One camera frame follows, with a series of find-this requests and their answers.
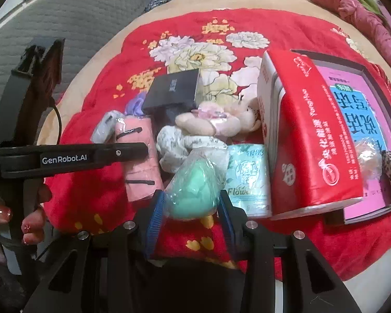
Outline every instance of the pink folded cloth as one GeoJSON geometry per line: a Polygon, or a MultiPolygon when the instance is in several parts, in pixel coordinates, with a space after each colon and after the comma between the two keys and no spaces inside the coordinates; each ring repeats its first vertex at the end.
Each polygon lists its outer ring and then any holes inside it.
{"type": "Polygon", "coordinates": [[[155,190],[164,190],[150,118],[128,116],[118,119],[115,133],[117,142],[143,142],[148,146],[145,160],[123,163],[128,201],[148,199],[155,190]]]}
{"type": "Polygon", "coordinates": [[[366,10],[358,0],[311,0],[313,3],[337,13],[365,35],[391,66],[391,35],[382,20],[366,10]]]}

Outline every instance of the beige bed sheet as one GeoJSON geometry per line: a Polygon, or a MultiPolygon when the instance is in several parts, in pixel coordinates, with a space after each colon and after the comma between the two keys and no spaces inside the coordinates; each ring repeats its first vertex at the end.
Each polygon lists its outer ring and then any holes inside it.
{"type": "MultiPolygon", "coordinates": [[[[329,11],[312,4],[309,0],[172,0],[140,16],[121,30],[77,74],[58,104],[63,129],[71,117],[81,111],[84,98],[89,93],[99,72],[110,59],[120,53],[125,37],[138,26],[193,11],[244,7],[292,11],[302,15],[315,16],[338,25],[358,44],[359,49],[365,53],[369,60],[379,64],[384,69],[391,81],[390,66],[365,36],[352,25],[340,20],[329,11]]],[[[38,144],[55,144],[57,136],[58,121],[55,112],[51,112],[42,127],[38,144]]]]}

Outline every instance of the screw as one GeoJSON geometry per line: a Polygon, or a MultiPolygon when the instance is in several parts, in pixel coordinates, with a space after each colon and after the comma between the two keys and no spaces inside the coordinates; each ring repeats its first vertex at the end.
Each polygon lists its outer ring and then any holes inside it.
{"type": "Polygon", "coordinates": [[[303,240],[306,237],[306,235],[302,231],[295,231],[293,235],[298,240],[303,240]]]}
{"type": "Polygon", "coordinates": [[[256,221],[250,220],[245,223],[246,227],[250,228],[251,230],[254,230],[258,227],[258,223],[256,221]]]}
{"type": "Polygon", "coordinates": [[[136,227],[136,224],[134,221],[126,221],[124,224],[123,224],[123,227],[127,230],[133,230],[135,227],[136,227]]]}
{"type": "Polygon", "coordinates": [[[77,238],[80,240],[86,240],[88,238],[89,234],[87,231],[81,231],[77,234],[77,238]]]}

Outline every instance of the pink package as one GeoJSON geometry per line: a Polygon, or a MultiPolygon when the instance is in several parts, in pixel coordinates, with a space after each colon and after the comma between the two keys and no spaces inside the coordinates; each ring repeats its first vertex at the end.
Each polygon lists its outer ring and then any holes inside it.
{"type": "Polygon", "coordinates": [[[127,199],[130,202],[151,198],[157,189],[164,190],[152,135],[150,118],[128,116],[116,121],[116,141],[143,142],[148,146],[148,157],[143,161],[123,163],[127,199]]]}

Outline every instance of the gray quilted fabric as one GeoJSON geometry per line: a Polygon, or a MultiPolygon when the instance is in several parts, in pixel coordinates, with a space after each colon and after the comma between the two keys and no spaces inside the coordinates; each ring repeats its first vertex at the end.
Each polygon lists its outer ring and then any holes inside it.
{"type": "Polygon", "coordinates": [[[63,37],[58,100],[74,76],[114,35],[143,13],[151,0],[38,0],[0,29],[0,97],[26,44],[37,36],[63,37]]]}

